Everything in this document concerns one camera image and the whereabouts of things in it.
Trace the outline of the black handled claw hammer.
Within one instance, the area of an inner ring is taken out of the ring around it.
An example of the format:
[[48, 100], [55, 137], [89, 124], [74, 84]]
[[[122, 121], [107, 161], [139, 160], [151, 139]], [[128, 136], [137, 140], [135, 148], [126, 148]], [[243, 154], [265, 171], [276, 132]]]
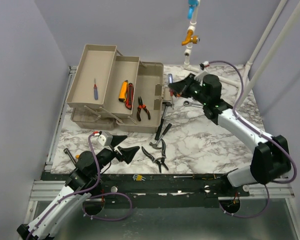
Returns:
[[164, 124], [164, 121], [165, 121], [165, 116], [167, 114], [167, 110], [168, 110], [168, 104], [165, 102], [164, 104], [164, 109], [163, 109], [163, 113], [162, 113], [162, 116], [161, 116], [161, 119], [160, 119], [160, 124], [157, 128], [157, 131], [156, 131], [156, 134], [155, 134], [155, 140], [157, 141], [160, 137], [160, 134], [161, 134], [161, 131], [162, 131], [162, 127], [163, 127], [163, 124]]

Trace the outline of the red black utility knife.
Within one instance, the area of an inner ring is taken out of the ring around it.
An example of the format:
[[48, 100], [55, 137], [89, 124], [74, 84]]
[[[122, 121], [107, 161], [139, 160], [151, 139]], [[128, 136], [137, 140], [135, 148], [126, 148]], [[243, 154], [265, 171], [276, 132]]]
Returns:
[[127, 86], [126, 100], [125, 100], [125, 107], [129, 110], [131, 110], [133, 107], [133, 96], [134, 96], [134, 86], [130, 82]]

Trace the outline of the orange black utility knife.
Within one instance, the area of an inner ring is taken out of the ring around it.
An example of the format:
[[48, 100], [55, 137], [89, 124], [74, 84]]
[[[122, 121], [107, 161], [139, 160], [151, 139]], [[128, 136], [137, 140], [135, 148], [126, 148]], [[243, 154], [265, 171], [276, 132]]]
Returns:
[[127, 94], [127, 89], [128, 89], [128, 80], [123, 81], [121, 88], [120, 88], [120, 92], [119, 92], [119, 97], [118, 100], [120, 102], [125, 102], [126, 101], [126, 94]]

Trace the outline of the small blue clear screwdriver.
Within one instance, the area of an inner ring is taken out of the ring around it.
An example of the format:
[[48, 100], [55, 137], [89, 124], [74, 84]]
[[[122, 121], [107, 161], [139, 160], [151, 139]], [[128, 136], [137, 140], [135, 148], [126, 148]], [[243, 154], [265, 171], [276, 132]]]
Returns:
[[94, 94], [94, 99], [97, 101], [99, 99], [99, 96], [98, 96], [98, 87], [97, 87], [96, 78], [94, 78], [93, 94]]

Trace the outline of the taupe plastic tool box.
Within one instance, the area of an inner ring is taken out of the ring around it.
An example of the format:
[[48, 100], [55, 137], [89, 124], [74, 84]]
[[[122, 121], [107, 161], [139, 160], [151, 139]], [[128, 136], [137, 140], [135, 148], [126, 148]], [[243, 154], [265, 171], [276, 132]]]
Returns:
[[[94, 78], [98, 100], [94, 99]], [[132, 109], [119, 101], [123, 81], [133, 84]], [[66, 103], [71, 121], [83, 129], [154, 134], [161, 122], [164, 102], [170, 102], [165, 87], [164, 65], [124, 56], [116, 45], [86, 44], [69, 89]]]

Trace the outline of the yellow black screwdriver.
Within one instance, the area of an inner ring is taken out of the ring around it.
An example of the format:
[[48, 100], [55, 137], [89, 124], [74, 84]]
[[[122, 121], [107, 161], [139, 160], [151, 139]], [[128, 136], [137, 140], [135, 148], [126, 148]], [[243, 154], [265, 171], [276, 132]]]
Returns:
[[155, 140], [160, 141], [163, 138], [163, 136], [170, 130], [171, 126], [172, 124], [169, 123], [164, 129], [164, 131], [162, 132], [162, 134], [159, 137], [155, 137]]

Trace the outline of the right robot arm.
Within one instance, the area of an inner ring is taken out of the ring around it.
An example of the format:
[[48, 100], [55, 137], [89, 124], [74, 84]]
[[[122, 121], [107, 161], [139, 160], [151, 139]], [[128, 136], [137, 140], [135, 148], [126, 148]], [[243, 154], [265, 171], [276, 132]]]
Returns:
[[218, 76], [207, 74], [203, 77], [203, 82], [199, 83], [191, 73], [185, 79], [168, 86], [175, 95], [201, 103], [207, 119], [231, 132], [253, 153], [250, 166], [226, 174], [226, 180], [220, 183], [220, 191], [224, 195], [233, 195], [243, 185], [266, 185], [292, 169], [291, 161], [286, 155], [287, 140], [281, 135], [274, 137], [262, 133], [234, 114], [233, 107], [221, 98], [222, 84]]

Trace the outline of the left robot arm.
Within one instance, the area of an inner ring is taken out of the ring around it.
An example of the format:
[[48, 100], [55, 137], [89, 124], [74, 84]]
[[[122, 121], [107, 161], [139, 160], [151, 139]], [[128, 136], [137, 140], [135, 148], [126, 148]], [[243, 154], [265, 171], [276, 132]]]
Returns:
[[52, 240], [63, 221], [88, 199], [109, 196], [101, 187], [101, 170], [113, 159], [129, 164], [139, 146], [119, 146], [127, 135], [111, 135], [95, 131], [88, 136], [92, 159], [80, 155], [75, 169], [70, 173], [64, 186], [48, 207], [28, 224], [21, 224], [17, 233], [23, 240]]

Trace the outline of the chrome ratchet wrench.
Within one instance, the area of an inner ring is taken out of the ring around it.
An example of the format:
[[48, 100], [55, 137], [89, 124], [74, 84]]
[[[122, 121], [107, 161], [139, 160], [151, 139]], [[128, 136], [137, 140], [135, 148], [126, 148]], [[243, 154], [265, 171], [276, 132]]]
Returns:
[[185, 107], [194, 107], [194, 108], [203, 108], [204, 106], [202, 105], [202, 104], [200, 104], [200, 103], [195, 103], [195, 102], [190, 102], [190, 101], [187, 101], [187, 100], [185, 100], [184, 102], [183, 102], [183, 105], [185, 106]]

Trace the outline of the yellow hex key set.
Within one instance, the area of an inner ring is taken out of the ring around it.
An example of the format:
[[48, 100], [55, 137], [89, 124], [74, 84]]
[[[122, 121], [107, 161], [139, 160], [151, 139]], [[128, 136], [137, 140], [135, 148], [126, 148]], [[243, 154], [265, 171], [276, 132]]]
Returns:
[[140, 174], [134, 174], [132, 176], [132, 179], [134, 181], [145, 181], [146, 180], [146, 178], [144, 176], [140, 175]]

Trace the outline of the orange brass faucet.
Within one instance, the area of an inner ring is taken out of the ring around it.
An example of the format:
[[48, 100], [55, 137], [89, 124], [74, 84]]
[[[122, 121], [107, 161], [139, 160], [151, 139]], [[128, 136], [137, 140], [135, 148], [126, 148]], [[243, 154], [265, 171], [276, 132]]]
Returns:
[[185, 40], [181, 42], [181, 45], [185, 46], [190, 43], [197, 44], [200, 42], [200, 40], [201, 39], [198, 35], [194, 35], [194, 31], [192, 29], [188, 29]]

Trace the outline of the long black screwdriver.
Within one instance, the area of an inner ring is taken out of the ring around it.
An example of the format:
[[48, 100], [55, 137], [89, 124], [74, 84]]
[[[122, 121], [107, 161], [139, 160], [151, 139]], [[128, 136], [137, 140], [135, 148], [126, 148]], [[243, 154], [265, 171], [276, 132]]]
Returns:
[[220, 175], [217, 174], [210, 174], [210, 173], [206, 173], [206, 174], [192, 174], [192, 175], [174, 175], [173, 176], [174, 179], [177, 178], [191, 178], [191, 179], [202, 179], [202, 180], [216, 180], [218, 178], [220, 178]]

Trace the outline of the white pvc pipe frame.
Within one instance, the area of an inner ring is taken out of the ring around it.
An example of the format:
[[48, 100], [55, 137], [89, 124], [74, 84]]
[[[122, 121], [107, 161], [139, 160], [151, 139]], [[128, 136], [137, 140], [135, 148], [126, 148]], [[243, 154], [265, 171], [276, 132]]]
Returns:
[[199, 72], [204, 60], [252, 67], [267, 40], [277, 36], [297, 0], [201, 0], [188, 30], [198, 43], [184, 48], [184, 69]]

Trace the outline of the black mounting rail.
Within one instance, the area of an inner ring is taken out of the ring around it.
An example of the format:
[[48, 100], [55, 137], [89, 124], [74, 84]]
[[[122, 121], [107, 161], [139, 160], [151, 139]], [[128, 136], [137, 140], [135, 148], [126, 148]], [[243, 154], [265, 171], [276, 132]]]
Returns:
[[226, 184], [226, 176], [214, 180], [173, 178], [191, 174], [142, 174], [144, 181], [134, 181], [134, 174], [101, 175], [102, 191], [108, 196], [98, 198], [110, 208], [125, 207], [131, 199], [134, 208], [218, 208], [219, 203], [238, 207], [241, 197], [250, 195], [246, 185], [232, 187]]

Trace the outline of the black metal l bracket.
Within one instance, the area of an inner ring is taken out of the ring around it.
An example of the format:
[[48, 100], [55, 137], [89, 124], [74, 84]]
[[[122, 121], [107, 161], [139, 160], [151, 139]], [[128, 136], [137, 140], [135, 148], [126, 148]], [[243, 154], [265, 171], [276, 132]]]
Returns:
[[69, 157], [69, 159], [71, 160], [71, 162], [74, 164], [74, 165], [76, 165], [76, 159], [73, 157], [73, 155], [71, 154], [71, 152], [69, 151], [69, 149], [68, 148], [65, 148], [64, 150], [63, 150], [63, 152], [66, 154], [66, 155], [68, 155], [68, 157]]

